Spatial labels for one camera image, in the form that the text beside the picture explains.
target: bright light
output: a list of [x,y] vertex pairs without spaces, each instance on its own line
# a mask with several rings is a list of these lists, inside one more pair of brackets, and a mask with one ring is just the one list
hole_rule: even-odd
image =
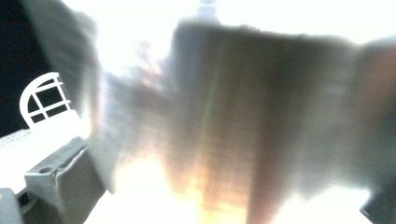
[[281,34],[338,35],[358,44],[396,34],[390,1],[218,0],[223,24]]
[[197,0],[64,2],[95,21],[99,59],[106,70],[133,64],[135,44],[141,40],[152,45],[155,58],[164,58],[178,21],[193,16],[198,6]]
[[95,207],[86,224],[200,223],[199,195],[177,197],[159,161],[134,160],[117,169],[115,177],[116,193],[107,195],[106,201]]
[[369,196],[368,190],[340,187],[329,189],[310,201],[294,195],[276,217],[274,224],[370,224],[359,210]]

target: dark sky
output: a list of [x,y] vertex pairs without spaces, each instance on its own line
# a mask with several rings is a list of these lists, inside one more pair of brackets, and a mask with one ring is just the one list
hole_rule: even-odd
[[19,110],[21,94],[50,71],[21,3],[0,0],[0,137],[28,128]]

